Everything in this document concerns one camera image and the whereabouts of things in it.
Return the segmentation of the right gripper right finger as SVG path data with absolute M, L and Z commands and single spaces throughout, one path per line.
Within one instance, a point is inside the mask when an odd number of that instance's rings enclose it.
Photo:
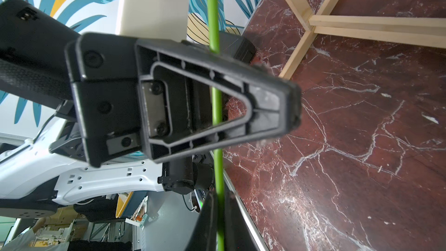
M 243 218 L 235 193 L 225 186 L 225 250 L 226 251 L 257 251 L 249 228 Z

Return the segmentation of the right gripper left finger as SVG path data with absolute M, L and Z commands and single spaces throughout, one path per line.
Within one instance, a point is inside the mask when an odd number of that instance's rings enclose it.
M 208 193 L 185 251 L 216 251 L 218 231 L 217 193 Z

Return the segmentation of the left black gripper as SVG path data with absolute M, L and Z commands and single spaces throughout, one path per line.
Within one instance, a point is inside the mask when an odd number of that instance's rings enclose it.
M 301 122 L 301 90 L 190 43 L 87 33 L 67 44 L 87 162 L 142 151 L 155 163 L 281 137 Z M 223 120 L 213 124 L 212 88 Z

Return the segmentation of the pink tulip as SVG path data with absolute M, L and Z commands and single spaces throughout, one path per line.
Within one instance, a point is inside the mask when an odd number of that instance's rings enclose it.
M 208 7 L 208 27 L 209 27 L 209 47 L 215 54 L 220 53 L 220 30 L 218 24 L 218 0 L 207 0 Z M 220 124 L 223 120 L 222 114 L 222 95 L 217 88 L 211 90 L 213 124 Z M 217 250 L 225 250 L 225 181 L 223 168 L 223 150 L 214 150 L 214 173 L 216 178 L 216 194 L 218 202 L 218 220 L 217 220 Z

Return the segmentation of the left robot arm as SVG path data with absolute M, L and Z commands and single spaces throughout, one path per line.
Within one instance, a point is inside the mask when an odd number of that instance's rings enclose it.
M 1 214 L 16 218 L 208 189 L 213 171 L 195 155 L 301 121 L 290 81 L 186 41 L 79 34 L 24 0 L 1 4 L 1 89 L 55 110 L 33 139 L 1 147 Z

